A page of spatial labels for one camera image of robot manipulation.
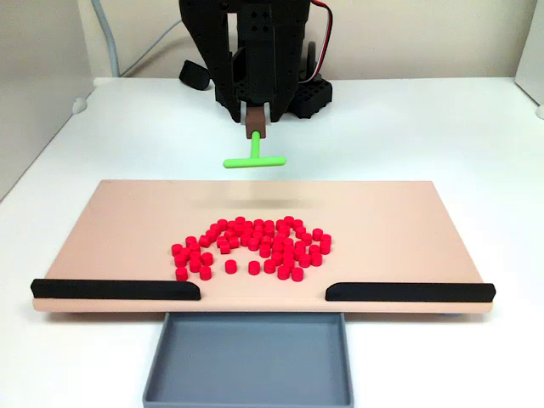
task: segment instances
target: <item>green t-shaped tool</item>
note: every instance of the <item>green t-shaped tool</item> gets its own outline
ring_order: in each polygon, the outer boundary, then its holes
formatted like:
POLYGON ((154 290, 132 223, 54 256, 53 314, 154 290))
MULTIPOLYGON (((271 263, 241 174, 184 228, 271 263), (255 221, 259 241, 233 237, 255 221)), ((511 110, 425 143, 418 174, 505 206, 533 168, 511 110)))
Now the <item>green t-shaped tool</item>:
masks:
POLYGON ((261 133, 257 130, 252 132, 252 155, 248 159, 227 159, 223 162, 225 168, 244 167, 270 167, 283 166, 287 163, 285 157, 261 157, 261 133))

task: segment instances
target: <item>red wire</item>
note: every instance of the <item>red wire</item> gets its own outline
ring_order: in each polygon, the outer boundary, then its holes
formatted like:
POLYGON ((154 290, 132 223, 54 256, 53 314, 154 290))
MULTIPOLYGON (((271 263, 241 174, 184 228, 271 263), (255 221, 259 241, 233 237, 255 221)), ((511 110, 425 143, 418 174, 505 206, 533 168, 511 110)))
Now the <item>red wire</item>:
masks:
POLYGON ((312 77, 306 79, 304 82, 310 82, 310 81, 314 80, 315 77, 317 77, 317 74, 320 73, 320 69, 323 66, 323 61, 325 60, 326 50, 329 47, 329 41, 331 40, 331 34, 332 34, 332 11, 331 11, 331 9, 329 8, 329 6, 327 6, 323 2, 320 2, 319 0, 311 0, 311 2, 315 6, 322 7, 323 9, 326 9, 326 11, 329 14, 329 23, 328 23, 328 26, 327 26, 327 29, 326 29, 326 37, 325 37, 325 41, 323 42, 323 49, 320 52, 320 59, 317 62, 317 68, 315 69, 312 77))

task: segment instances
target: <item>black edge guard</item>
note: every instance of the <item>black edge guard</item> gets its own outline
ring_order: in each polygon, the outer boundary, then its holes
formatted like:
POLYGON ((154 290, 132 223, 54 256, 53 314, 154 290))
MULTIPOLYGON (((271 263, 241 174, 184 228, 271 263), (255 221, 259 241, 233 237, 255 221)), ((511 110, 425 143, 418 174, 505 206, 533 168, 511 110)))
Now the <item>black edge guard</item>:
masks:
POLYGON ((200 288, 175 280, 35 279, 34 298, 117 300, 201 300, 200 288))
POLYGON ((491 283, 339 282, 327 288, 328 302, 467 302, 489 303, 491 283))

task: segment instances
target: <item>plastic tray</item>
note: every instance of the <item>plastic tray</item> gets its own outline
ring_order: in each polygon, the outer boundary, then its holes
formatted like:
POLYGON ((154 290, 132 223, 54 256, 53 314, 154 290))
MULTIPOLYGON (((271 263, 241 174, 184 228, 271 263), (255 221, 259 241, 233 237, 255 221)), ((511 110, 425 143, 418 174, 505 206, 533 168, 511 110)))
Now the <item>plastic tray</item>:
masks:
POLYGON ((343 314, 167 314, 144 407, 189 406, 353 406, 343 314))

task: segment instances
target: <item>pink board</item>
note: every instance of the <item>pink board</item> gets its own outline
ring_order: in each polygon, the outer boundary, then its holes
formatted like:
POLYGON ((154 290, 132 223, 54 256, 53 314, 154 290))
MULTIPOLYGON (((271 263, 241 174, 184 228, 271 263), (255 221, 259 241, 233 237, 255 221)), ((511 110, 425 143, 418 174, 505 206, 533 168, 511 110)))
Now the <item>pink board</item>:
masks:
POLYGON ((332 252, 301 282, 249 275, 245 247, 215 257, 201 300, 35 298, 41 311, 313 311, 483 313, 492 302, 327 302, 337 282, 482 283, 430 182, 105 180, 55 259, 48 279, 175 281, 171 245, 219 218, 291 215, 332 235, 332 252), (239 270, 224 272, 235 259, 239 270))

